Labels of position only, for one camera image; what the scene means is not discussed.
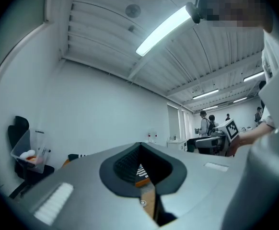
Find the ceiling light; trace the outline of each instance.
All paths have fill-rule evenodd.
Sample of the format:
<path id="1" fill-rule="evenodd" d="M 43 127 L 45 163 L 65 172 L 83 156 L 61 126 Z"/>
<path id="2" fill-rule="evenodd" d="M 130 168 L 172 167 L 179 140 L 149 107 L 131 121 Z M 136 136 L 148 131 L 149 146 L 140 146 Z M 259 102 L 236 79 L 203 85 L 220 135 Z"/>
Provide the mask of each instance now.
<path id="1" fill-rule="evenodd" d="M 203 109 L 203 111 L 206 111 L 206 110 L 209 110 L 209 109 L 213 109 L 213 108 L 216 108 L 216 107 L 218 107 L 218 106 L 215 105 L 215 106 L 212 106 L 212 107 L 208 107 L 208 108 Z"/>
<path id="2" fill-rule="evenodd" d="M 248 80 L 251 80 L 251 79 L 254 79 L 254 78 L 256 78 L 256 77 L 259 77 L 259 76 L 261 76 L 261 75 L 263 75 L 264 74 L 264 71 L 261 71 L 261 72 L 259 72 L 259 73 L 256 73 L 256 74 L 254 74 L 254 75 L 251 75 L 251 76 L 249 76 L 249 77 L 247 77 L 247 78 L 244 78 L 244 82 L 246 82 L 246 81 L 248 81 Z"/>
<path id="3" fill-rule="evenodd" d="M 204 93 L 204 94 L 197 95 L 197 96 L 193 97 L 193 99 L 195 100 L 195 99 L 204 97 L 204 96 L 209 95 L 209 94 L 214 94 L 214 93 L 216 93 L 216 92 L 218 92 L 218 91 L 219 91 L 219 89 L 212 90 L 212 91 L 210 91 L 210 92 L 206 92 L 206 93 Z"/>
<path id="4" fill-rule="evenodd" d="M 136 53 L 140 56 L 147 54 L 162 38 L 169 34 L 176 27 L 190 18 L 186 7 L 182 7 L 176 13 L 172 14 L 162 24 L 160 24 L 139 46 Z"/>
<path id="5" fill-rule="evenodd" d="M 247 97 L 244 97 L 244 98 L 242 98 L 242 99 L 239 99 L 239 100 L 234 101 L 233 103 L 240 102 L 240 101 L 243 101 L 243 100 L 246 100 L 246 99 L 247 99 Z"/>

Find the person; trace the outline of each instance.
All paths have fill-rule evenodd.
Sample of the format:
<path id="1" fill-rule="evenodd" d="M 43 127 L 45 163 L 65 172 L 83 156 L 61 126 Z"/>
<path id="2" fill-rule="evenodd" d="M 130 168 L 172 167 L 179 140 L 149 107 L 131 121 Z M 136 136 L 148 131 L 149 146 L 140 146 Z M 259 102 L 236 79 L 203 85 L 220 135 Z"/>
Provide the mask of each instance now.
<path id="1" fill-rule="evenodd" d="M 262 123 L 261 122 L 262 115 L 261 115 L 260 111 L 261 111 L 261 107 L 258 106 L 258 108 L 256 109 L 256 114 L 255 114 L 255 122 L 257 123 L 257 126 Z"/>
<path id="2" fill-rule="evenodd" d="M 206 118 L 207 116 L 206 111 L 201 111 L 200 116 L 201 116 L 201 124 L 200 124 L 199 134 L 201 135 L 201 137 L 206 137 L 208 136 L 208 129 L 209 129 L 210 122 Z"/>
<path id="3" fill-rule="evenodd" d="M 198 14 L 201 19 L 230 24 L 234 27 L 259 27 L 264 32 L 264 50 L 262 51 L 262 67 L 266 81 L 274 76 L 279 69 L 279 19 L 265 0 L 197 0 Z M 261 117 L 262 123 L 256 128 L 239 134 L 230 144 L 228 156 L 236 150 L 274 128 L 274 122 L 265 106 Z"/>
<path id="4" fill-rule="evenodd" d="M 209 129 L 208 129 L 208 135 L 210 136 L 211 133 L 212 133 L 212 129 L 217 127 L 219 124 L 217 122 L 215 122 L 215 116 L 214 115 L 210 115 L 209 120 L 210 120 L 210 125 L 209 125 Z"/>
<path id="5" fill-rule="evenodd" d="M 259 83 L 259 89 L 261 90 L 261 89 L 263 89 L 263 87 L 266 85 L 266 81 L 261 81 L 260 83 Z M 264 104 L 264 102 L 261 100 L 261 106 L 262 106 L 262 109 L 263 109 L 263 112 L 264 112 L 264 107 L 265 107 L 265 104 Z"/>

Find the clear plastic container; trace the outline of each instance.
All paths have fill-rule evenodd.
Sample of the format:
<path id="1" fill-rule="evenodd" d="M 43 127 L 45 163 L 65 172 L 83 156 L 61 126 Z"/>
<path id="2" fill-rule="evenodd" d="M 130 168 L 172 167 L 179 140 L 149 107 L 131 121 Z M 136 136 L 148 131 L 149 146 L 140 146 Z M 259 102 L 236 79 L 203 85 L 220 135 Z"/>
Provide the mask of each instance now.
<path id="1" fill-rule="evenodd" d="M 20 158 L 20 155 L 28 150 L 34 150 L 35 155 L 28 159 Z M 49 149 L 46 148 L 46 135 L 43 131 L 29 129 L 17 142 L 11 151 L 11 155 L 27 169 L 38 173 L 44 172 Z"/>

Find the black chair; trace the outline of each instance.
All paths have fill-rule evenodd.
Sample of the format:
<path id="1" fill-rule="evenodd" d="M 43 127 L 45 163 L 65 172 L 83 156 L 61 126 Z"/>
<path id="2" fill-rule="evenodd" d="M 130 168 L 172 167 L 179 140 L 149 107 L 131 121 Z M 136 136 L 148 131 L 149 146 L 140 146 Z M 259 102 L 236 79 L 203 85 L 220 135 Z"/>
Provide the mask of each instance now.
<path id="1" fill-rule="evenodd" d="M 12 149 L 16 146 L 17 142 L 21 137 L 28 131 L 29 122 L 24 117 L 15 116 L 14 125 L 8 127 L 8 136 Z M 27 144 L 28 150 L 30 149 L 30 140 L 22 140 L 23 143 Z M 33 185 L 43 180 L 48 175 L 54 172 L 54 168 L 45 165 L 43 173 L 37 173 L 27 169 L 28 163 L 22 160 L 18 160 L 15 163 L 14 170 L 17 175 L 24 179 L 24 182 L 10 195 L 11 198 L 15 198 L 24 188 L 25 192 L 30 189 Z"/>

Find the ceiling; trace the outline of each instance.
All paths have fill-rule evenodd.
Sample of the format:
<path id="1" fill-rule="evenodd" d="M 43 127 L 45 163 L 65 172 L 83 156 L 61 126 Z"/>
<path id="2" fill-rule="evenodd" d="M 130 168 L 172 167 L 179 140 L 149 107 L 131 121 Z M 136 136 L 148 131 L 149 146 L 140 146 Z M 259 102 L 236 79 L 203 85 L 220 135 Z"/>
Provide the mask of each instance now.
<path id="1" fill-rule="evenodd" d="M 197 113 L 257 95 L 263 31 L 221 31 L 187 20 L 144 57 L 135 51 L 170 15 L 195 0 L 73 0 L 64 58 L 109 72 Z M 125 9 L 137 4 L 137 18 Z M 219 89 L 206 98 L 192 97 Z"/>

